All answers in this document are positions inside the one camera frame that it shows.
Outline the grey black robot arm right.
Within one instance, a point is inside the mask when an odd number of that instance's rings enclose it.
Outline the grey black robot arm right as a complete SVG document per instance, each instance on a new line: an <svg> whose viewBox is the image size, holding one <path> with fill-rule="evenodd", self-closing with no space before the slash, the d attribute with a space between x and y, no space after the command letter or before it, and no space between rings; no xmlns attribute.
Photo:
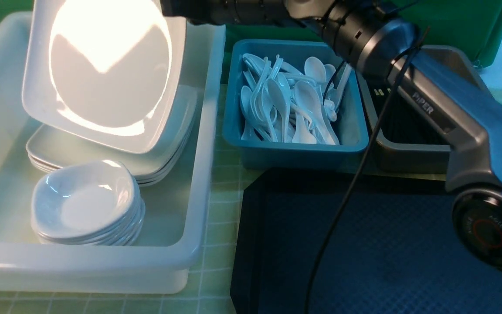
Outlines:
<svg viewBox="0 0 502 314"><path fill-rule="evenodd" d="M166 17L192 24L274 24L312 30L336 55L400 95L451 147L453 226L480 261L502 272L502 104L421 52L425 34L378 0L162 0Z"/></svg>

